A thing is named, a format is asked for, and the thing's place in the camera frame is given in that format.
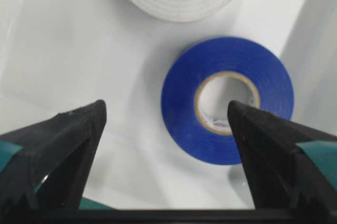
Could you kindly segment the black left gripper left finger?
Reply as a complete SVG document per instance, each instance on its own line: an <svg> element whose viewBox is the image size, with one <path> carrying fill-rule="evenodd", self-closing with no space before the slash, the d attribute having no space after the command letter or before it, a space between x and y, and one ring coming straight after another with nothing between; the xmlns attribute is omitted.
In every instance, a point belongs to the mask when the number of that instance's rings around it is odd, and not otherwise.
<svg viewBox="0 0 337 224"><path fill-rule="evenodd" d="M22 210L76 210L106 124L89 105L1 135L1 223Z"/></svg>

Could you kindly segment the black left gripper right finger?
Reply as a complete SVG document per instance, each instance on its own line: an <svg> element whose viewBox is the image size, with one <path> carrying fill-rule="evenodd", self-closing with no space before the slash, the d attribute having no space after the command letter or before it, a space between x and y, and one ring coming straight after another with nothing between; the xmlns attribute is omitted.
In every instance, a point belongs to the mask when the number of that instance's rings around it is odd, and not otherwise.
<svg viewBox="0 0 337 224"><path fill-rule="evenodd" d="M239 223L336 223L336 137L239 101L227 116L254 202Z"/></svg>

